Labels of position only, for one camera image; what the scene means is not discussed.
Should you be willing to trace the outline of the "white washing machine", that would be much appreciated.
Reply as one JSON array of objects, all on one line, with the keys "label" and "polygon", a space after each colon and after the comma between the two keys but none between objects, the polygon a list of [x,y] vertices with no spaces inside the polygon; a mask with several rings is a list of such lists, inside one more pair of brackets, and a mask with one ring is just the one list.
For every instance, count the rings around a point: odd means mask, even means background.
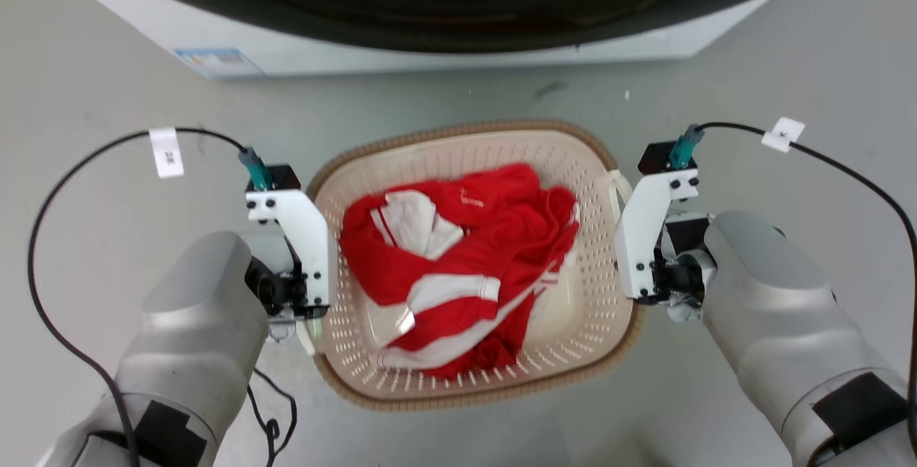
[{"label": "white washing machine", "polygon": [[393,52],[318,42],[226,19],[174,0],[95,1],[177,60],[174,49],[236,48],[263,69],[263,77],[302,77],[690,59],[770,0],[746,1],[700,19],[606,42],[471,55]]}]

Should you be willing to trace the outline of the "beige plastic laundry basket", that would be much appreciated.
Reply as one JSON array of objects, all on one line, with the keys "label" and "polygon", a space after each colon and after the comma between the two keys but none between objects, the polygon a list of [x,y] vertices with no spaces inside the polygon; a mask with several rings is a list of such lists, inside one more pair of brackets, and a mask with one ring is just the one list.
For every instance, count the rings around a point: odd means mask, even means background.
[{"label": "beige plastic laundry basket", "polygon": [[616,267],[615,227],[632,187],[605,144],[560,119],[495,120],[378,140],[337,155],[312,177],[307,195],[334,234],[357,198],[399,184],[458,178],[509,163],[532,166],[544,186],[576,193],[582,228],[575,258],[544,291],[524,346],[510,365],[451,379],[377,365],[381,336],[346,261],[337,274],[337,306],[322,321],[314,362],[341,398],[386,413],[494,404],[551,390],[613,368],[635,345],[644,310],[629,300]]}]

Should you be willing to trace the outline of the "red and white garment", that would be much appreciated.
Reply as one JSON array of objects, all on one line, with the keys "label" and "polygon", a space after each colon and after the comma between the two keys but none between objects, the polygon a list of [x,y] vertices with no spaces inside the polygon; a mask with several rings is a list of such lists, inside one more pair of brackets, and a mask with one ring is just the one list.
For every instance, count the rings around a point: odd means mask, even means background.
[{"label": "red and white garment", "polygon": [[340,248],[353,278],[376,306],[408,311],[377,365],[439,378],[513,365],[575,247],[579,212],[569,188],[544,188],[525,163],[348,206]]}]

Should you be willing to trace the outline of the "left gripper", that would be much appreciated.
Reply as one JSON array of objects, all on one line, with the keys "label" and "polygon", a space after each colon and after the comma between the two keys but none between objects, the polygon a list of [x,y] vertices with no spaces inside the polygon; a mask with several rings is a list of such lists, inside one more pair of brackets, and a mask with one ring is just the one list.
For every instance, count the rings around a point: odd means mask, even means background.
[{"label": "left gripper", "polygon": [[320,344],[332,307],[332,274],[309,270],[285,236],[249,232],[244,242],[251,253],[245,282],[268,314],[265,342]]}]

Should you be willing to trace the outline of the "blue label sticker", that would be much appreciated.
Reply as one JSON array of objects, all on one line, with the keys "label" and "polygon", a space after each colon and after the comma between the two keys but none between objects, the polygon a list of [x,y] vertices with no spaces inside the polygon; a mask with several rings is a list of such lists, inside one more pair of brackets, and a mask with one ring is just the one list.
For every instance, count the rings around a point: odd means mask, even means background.
[{"label": "blue label sticker", "polygon": [[179,60],[209,79],[263,77],[266,73],[236,48],[174,49]]}]

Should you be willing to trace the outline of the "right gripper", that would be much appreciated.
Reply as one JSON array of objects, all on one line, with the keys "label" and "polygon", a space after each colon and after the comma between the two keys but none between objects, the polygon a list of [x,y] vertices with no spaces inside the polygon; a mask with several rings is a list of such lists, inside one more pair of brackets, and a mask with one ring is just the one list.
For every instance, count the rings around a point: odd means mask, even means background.
[{"label": "right gripper", "polygon": [[704,244],[713,221],[708,213],[669,213],[656,239],[654,261],[646,266],[652,287],[642,289],[638,306],[664,307],[669,319],[691,322],[702,317],[706,285],[717,265]]}]

